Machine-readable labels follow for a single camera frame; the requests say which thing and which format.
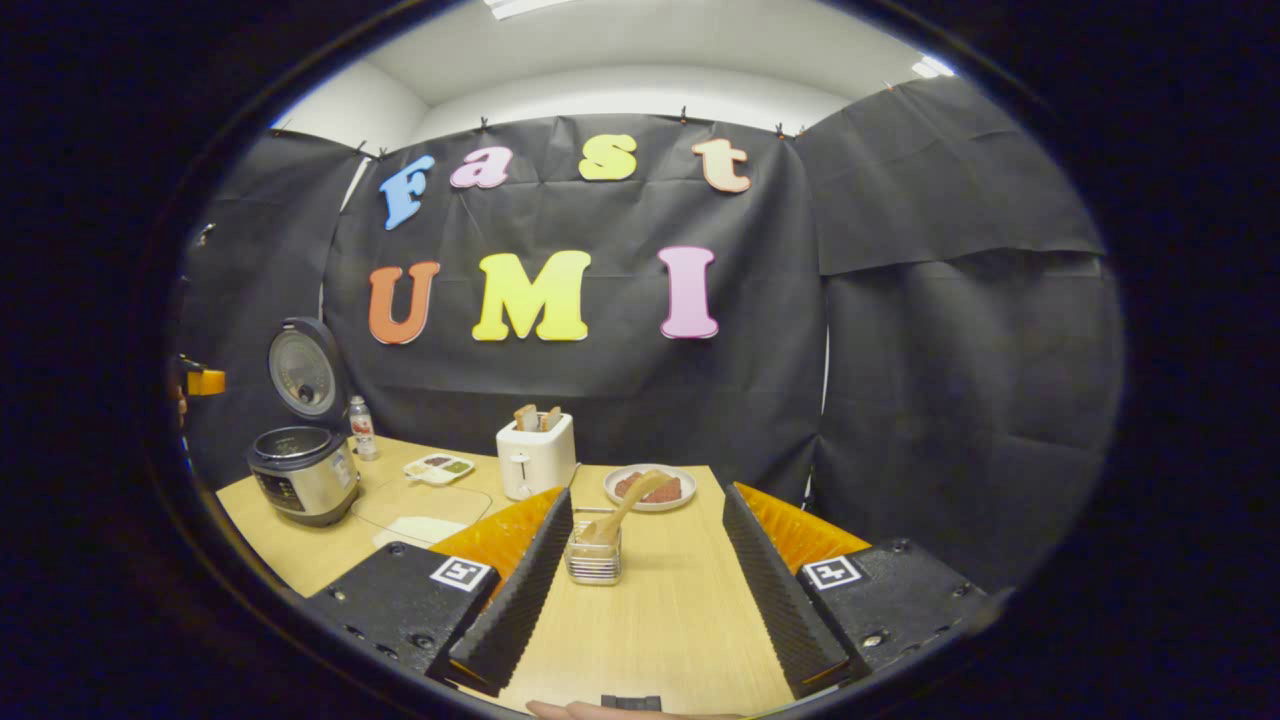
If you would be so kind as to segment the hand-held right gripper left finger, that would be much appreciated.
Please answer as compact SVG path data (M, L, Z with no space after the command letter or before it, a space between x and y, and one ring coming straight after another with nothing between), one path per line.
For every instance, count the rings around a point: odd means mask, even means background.
M429 550L390 542L305 602L390 664L498 696L538 624L572 525L570 493L553 487Z

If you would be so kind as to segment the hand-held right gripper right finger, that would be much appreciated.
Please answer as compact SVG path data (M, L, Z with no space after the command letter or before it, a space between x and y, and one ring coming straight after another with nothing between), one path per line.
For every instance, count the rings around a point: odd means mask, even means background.
M873 544L749 486L726 486L722 523L799 698L900 665L987 602L913 539Z

